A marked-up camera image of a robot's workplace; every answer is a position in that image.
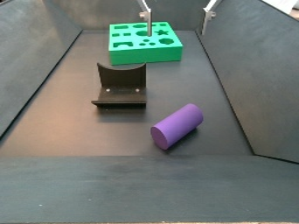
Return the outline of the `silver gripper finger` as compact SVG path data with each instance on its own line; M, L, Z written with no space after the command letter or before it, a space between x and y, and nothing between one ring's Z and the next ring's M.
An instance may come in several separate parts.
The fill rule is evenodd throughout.
M139 12L139 17L147 22L147 36L152 36L152 10L147 5L146 0L136 0L142 8Z
M205 17L203 17L202 30L201 30L202 35L206 34L209 22L217 17L215 9L219 4L221 4L221 0L210 0L207 6L203 8Z

